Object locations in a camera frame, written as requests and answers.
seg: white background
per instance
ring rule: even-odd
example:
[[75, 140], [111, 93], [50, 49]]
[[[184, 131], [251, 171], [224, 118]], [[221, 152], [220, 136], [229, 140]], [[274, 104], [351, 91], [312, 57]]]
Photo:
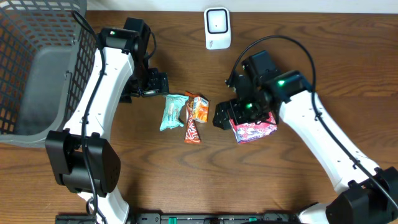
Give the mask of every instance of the white background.
[[88, 0], [89, 10], [398, 13], [398, 0]]

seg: snack wrapper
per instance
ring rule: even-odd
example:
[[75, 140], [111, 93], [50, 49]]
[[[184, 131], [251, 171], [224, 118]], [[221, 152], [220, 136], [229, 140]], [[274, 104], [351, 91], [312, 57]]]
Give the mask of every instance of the snack wrapper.
[[209, 102], [200, 96], [195, 97], [193, 99], [192, 111], [193, 111], [192, 118], [195, 121], [206, 123], [207, 114], [209, 112]]
[[[275, 119], [271, 112], [269, 112], [269, 119], [267, 121], [275, 123]], [[246, 123], [235, 125], [232, 119], [229, 122], [231, 123], [232, 130], [238, 144], [245, 144], [264, 136], [268, 136], [277, 129], [276, 125], [268, 123]]]
[[200, 144], [201, 140], [199, 137], [199, 133], [197, 130], [197, 126], [193, 120], [193, 99], [199, 95], [194, 95], [189, 92], [185, 92], [186, 96], [189, 96], [187, 100], [187, 132], [185, 133], [185, 140], [186, 143], [191, 144]]
[[165, 130], [166, 128], [173, 129], [177, 126], [184, 126], [184, 124], [180, 121], [180, 112], [182, 106], [185, 104], [188, 98], [188, 96], [182, 95], [166, 96], [166, 107], [164, 108], [162, 124], [160, 125], [161, 131]]

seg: plastic basket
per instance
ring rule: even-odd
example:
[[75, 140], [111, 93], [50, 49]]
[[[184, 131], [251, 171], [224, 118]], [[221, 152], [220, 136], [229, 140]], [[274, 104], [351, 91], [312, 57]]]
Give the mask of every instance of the plastic basket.
[[0, 142], [43, 147], [79, 104], [95, 43], [73, 9], [86, 1], [0, 1]]

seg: blue wrapper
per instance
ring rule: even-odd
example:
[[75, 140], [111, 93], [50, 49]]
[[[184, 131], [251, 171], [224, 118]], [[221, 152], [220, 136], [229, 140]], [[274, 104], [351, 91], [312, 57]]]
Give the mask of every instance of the blue wrapper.
[[160, 130], [163, 131], [166, 128], [173, 129], [177, 126], [183, 127], [184, 124], [180, 121], [180, 112], [182, 106], [185, 104], [189, 96], [182, 95], [167, 95], [166, 96], [166, 107], [164, 108], [162, 124]]

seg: wood grain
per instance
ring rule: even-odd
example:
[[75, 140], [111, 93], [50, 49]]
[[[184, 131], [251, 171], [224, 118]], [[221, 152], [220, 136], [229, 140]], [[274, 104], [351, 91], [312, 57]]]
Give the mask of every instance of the wood grain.
[[[382, 168], [398, 163], [398, 20], [395, 15], [231, 13], [233, 41], [225, 50], [205, 48], [200, 12], [88, 12], [91, 25], [123, 27], [145, 19], [156, 34], [151, 64], [169, 74], [170, 92], [202, 93], [215, 105], [234, 98], [224, 80], [240, 52], [265, 35], [303, 43], [315, 59], [318, 93], [335, 121]], [[310, 78], [304, 54], [271, 40], [268, 50], [283, 70]], [[239, 146], [230, 131], [198, 124], [201, 145], [183, 142], [185, 128], [159, 131], [162, 97], [119, 105], [111, 144], [122, 160], [119, 188], [134, 208], [165, 213], [296, 210], [336, 194], [324, 170], [286, 125], [264, 139]], [[62, 212], [84, 212], [84, 201], [55, 183], [43, 149], [1, 145], [1, 223], [53, 223]]]

